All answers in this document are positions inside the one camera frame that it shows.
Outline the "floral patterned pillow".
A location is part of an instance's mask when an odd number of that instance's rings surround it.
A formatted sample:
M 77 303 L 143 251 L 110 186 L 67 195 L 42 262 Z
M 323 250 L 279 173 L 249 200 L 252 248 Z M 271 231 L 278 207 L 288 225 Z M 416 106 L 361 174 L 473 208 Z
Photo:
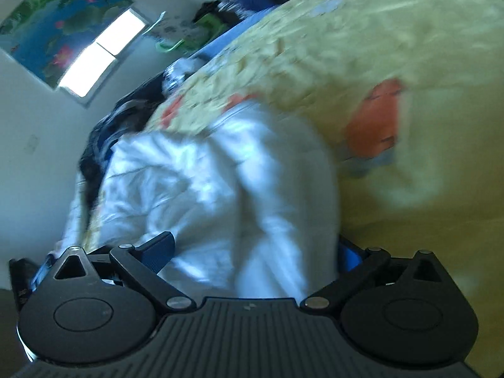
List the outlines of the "floral patterned pillow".
M 193 22 L 163 12 L 150 29 L 149 35 L 159 41 L 178 43 L 186 37 L 193 37 L 196 32 L 197 26 Z

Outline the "lotus flower wall poster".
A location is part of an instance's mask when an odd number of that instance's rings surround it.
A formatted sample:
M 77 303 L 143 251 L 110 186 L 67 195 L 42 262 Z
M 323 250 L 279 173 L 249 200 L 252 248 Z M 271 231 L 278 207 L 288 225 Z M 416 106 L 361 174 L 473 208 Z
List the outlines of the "lotus flower wall poster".
M 1 23 L 1 49 L 51 89 L 132 0 L 23 0 Z

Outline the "black white plastic bag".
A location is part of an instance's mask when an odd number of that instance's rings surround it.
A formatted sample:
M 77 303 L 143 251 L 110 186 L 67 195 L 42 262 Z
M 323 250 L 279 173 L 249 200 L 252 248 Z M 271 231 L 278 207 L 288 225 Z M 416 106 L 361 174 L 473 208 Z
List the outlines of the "black white plastic bag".
M 162 93 L 164 97 L 169 97 L 174 90 L 177 90 L 187 78 L 197 72 L 208 61 L 205 58 L 179 58 L 168 66 L 162 78 Z

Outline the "white quilted down jacket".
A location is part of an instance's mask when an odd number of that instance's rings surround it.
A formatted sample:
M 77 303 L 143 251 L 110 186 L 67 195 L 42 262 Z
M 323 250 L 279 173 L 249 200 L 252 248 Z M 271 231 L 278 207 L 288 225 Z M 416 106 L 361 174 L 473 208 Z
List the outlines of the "white quilted down jacket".
M 197 134 L 123 137 L 102 181 L 96 245 L 172 233 L 160 276 L 206 296 L 301 301 L 336 278 L 329 149 L 308 122 L 247 100 Z

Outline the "dark folded clothes stack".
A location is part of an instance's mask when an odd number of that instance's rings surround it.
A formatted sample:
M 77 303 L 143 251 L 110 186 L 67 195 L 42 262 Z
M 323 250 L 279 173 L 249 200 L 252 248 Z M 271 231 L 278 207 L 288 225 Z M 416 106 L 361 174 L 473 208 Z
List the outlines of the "dark folded clothes stack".
M 162 84 L 164 73 L 151 78 L 121 98 L 113 110 L 91 130 L 78 168 L 84 178 L 84 205 L 90 210 L 96 204 L 102 180 L 113 155 L 112 147 L 129 133 L 140 132 L 149 118 L 165 101 Z

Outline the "window with grey frame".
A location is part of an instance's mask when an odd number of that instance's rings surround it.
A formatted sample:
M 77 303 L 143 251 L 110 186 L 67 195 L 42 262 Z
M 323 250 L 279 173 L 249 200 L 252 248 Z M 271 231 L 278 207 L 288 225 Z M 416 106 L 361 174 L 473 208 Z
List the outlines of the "window with grey frame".
M 75 59 L 58 88 L 85 104 L 113 71 L 123 51 L 147 29 L 147 21 L 134 9 L 121 14 Z

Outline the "yellow cartoon print bedspread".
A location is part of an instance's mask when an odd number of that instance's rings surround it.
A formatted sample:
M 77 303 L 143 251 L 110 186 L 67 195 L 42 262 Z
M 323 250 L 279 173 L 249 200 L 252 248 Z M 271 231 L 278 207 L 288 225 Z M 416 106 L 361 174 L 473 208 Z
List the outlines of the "yellow cartoon print bedspread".
M 478 316 L 469 364 L 499 375 L 503 0 L 291 0 L 121 138 L 197 134 L 247 100 L 303 119 L 324 141 L 339 235 L 361 248 L 438 255 Z M 60 248 L 101 248 L 101 201 L 102 184 L 95 206 L 84 205 L 78 174 Z

